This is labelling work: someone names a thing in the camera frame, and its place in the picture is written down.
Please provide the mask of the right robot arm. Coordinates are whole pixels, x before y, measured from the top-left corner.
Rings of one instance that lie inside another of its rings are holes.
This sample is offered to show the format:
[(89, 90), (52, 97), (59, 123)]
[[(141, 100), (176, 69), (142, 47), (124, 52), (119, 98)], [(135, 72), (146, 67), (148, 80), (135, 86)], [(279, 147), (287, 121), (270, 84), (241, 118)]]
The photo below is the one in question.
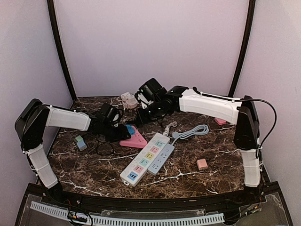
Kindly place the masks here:
[(135, 118), (137, 126), (158, 121), (174, 112), (199, 113), (234, 124), (234, 144), (242, 154), (244, 183), (248, 187), (240, 193), (240, 200), (250, 204), (258, 197), (256, 187), (261, 180), (261, 149), (265, 140), (260, 139), (259, 117), (254, 104), (257, 99), (207, 94), (196, 87), (174, 86), (167, 91), (160, 85), (150, 84), (141, 86), (135, 98), (142, 104)]

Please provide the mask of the salmon pink charger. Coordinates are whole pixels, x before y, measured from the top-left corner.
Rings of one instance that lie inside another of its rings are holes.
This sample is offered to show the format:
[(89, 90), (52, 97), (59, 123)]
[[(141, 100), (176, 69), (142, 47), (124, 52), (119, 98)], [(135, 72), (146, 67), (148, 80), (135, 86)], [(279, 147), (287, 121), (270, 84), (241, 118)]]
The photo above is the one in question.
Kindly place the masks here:
[(198, 170), (205, 170), (208, 168), (208, 164), (206, 162), (206, 159), (198, 159), (197, 160), (197, 167)]

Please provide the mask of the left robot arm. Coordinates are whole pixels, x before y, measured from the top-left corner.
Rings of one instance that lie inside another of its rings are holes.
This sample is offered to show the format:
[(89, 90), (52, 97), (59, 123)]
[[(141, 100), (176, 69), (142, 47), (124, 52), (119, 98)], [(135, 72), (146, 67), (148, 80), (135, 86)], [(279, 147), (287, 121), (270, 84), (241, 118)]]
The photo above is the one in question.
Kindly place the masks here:
[(126, 125), (120, 122), (122, 116), (119, 109), (108, 103), (93, 113), (45, 104), (37, 98), (28, 103), (15, 121), (15, 131), (32, 171), (40, 179), (41, 184), (50, 189), (48, 198), (54, 204), (63, 205), (66, 202), (66, 194), (56, 187), (59, 180), (44, 150), (47, 128), (84, 131), (102, 135), (106, 142), (118, 142), (131, 137)]

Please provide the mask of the blue power strip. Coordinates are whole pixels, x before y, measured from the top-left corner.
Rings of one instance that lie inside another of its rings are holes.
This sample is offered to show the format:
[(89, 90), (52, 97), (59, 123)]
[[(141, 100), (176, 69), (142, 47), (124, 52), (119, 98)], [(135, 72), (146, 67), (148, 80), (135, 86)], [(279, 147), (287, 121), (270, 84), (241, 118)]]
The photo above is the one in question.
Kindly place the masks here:
[(174, 146), (171, 144), (166, 144), (154, 162), (149, 166), (148, 172), (152, 175), (157, 175), (173, 151)]

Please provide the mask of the white multicolour power strip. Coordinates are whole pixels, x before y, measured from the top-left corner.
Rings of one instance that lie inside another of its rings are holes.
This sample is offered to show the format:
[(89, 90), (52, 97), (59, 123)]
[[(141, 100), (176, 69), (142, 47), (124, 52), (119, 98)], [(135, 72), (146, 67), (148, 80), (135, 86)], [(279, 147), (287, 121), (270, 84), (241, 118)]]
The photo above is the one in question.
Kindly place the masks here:
[(127, 186), (135, 187), (147, 173), (149, 166), (155, 161), (170, 138), (156, 133), (138, 155), (120, 173), (120, 178)]

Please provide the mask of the pink plug adapter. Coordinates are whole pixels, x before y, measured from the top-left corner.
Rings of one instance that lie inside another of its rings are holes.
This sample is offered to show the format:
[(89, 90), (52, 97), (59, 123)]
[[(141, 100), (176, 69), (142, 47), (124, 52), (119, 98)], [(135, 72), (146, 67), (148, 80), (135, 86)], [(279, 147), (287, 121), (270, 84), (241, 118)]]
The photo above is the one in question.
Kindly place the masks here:
[(218, 125), (224, 125), (224, 124), (227, 123), (225, 120), (222, 120), (222, 119), (219, 119), (219, 118), (215, 118), (214, 120), (215, 120), (215, 122), (216, 122)]

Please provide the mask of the pink triangular power hub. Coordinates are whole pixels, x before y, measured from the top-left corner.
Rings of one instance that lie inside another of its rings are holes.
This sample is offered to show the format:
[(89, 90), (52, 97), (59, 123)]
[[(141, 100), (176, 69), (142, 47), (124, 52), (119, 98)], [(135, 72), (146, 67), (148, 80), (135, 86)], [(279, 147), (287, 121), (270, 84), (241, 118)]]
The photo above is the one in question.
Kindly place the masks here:
[(119, 142), (121, 146), (132, 147), (132, 148), (144, 148), (147, 145), (146, 139), (140, 134), (140, 132), (135, 127), (135, 134), (131, 136), (130, 139), (122, 140)]

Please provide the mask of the green USB charger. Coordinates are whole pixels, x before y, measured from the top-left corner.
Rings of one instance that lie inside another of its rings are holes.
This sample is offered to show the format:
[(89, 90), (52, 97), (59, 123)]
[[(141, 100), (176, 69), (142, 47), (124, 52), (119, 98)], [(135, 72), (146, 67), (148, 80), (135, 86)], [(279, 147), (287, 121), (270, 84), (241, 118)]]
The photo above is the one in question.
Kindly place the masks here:
[(77, 144), (78, 142), (83, 141), (83, 137), (82, 136), (76, 136), (73, 138), (74, 142)]

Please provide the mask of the grey-blue charger cube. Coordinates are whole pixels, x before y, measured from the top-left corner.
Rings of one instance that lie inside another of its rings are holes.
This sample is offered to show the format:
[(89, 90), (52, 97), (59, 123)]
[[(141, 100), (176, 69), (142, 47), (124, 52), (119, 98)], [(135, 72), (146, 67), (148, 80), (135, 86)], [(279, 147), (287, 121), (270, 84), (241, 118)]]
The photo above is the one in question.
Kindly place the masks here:
[(87, 145), (84, 142), (84, 140), (77, 142), (76, 145), (80, 151), (84, 151), (85, 149), (87, 149)]

